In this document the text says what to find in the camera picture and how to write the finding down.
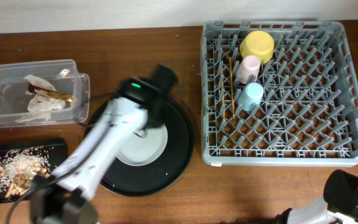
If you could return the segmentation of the wooden chopstick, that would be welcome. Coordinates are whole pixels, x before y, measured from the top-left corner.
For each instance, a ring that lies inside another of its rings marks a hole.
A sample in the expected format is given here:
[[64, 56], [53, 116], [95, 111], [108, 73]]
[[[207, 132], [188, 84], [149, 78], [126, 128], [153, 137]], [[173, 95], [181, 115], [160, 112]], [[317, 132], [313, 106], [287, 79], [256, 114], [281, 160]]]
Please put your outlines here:
[[233, 72], [232, 72], [232, 57], [229, 57], [229, 74], [230, 74], [230, 87], [231, 87], [231, 108], [232, 118], [235, 119], [235, 102], [234, 102], [234, 85], [233, 85]]
[[223, 120], [226, 119], [226, 108], [225, 108], [225, 89], [224, 89], [224, 69], [222, 68], [221, 70], [221, 80], [222, 80], [222, 83], [221, 83], [221, 93], [222, 93], [222, 109], [223, 109]]

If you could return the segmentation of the grey plate with food scraps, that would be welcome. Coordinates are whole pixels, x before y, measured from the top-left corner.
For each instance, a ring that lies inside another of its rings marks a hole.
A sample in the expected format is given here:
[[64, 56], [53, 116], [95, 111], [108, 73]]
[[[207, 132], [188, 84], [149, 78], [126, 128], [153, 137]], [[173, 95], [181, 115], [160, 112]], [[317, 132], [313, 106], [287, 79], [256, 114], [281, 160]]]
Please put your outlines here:
[[132, 133], [116, 157], [129, 166], [145, 166], [158, 159], [168, 142], [168, 130], [163, 124]]

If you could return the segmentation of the pink cup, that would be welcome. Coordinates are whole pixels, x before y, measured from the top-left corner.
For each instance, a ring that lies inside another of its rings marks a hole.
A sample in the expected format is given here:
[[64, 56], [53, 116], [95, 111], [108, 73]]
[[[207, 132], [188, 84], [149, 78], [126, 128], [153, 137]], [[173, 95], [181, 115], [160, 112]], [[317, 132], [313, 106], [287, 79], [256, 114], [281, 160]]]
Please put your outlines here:
[[243, 84], [248, 84], [259, 74], [260, 59], [255, 55], [245, 56], [237, 69], [236, 76]]

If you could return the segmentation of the light blue cup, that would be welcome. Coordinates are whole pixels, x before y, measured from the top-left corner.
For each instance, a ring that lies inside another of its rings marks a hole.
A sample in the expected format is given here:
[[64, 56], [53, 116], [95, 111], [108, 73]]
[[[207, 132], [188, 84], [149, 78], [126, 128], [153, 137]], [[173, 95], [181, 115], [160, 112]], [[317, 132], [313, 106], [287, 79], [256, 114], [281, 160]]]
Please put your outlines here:
[[264, 95], [264, 88], [261, 84], [252, 82], [245, 86], [241, 91], [240, 97], [237, 101], [244, 111], [252, 112], [260, 105]]

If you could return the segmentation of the yellow bowl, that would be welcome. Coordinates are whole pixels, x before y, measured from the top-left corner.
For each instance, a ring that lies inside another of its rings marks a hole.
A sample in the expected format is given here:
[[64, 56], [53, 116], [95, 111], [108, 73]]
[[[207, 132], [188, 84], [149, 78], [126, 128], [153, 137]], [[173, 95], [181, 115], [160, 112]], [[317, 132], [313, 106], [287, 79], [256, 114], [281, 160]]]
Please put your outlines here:
[[250, 32], [240, 44], [242, 57], [254, 55], [261, 63], [268, 62], [273, 57], [275, 42], [273, 37], [262, 30]]

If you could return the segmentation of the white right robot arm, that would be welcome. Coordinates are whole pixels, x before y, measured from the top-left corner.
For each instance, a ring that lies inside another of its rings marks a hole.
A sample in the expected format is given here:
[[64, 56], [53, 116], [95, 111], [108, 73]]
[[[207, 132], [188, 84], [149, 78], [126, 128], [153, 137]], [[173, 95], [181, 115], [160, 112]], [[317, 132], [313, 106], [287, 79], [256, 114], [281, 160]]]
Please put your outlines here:
[[321, 197], [305, 207], [285, 210], [273, 222], [358, 224], [358, 176], [335, 170], [327, 179]]

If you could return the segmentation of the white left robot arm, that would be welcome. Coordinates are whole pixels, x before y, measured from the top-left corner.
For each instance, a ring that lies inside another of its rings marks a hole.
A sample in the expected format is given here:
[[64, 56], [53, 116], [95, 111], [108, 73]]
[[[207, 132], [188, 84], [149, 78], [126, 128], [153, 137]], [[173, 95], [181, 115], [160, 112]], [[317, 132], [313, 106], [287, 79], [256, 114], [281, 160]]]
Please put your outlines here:
[[161, 110], [178, 82], [171, 69], [159, 65], [150, 78], [123, 81], [81, 144], [48, 178], [36, 175], [30, 189], [10, 207], [5, 222], [24, 199], [30, 200], [32, 223], [99, 221], [90, 204], [100, 181], [122, 145], [138, 130], [162, 125]]

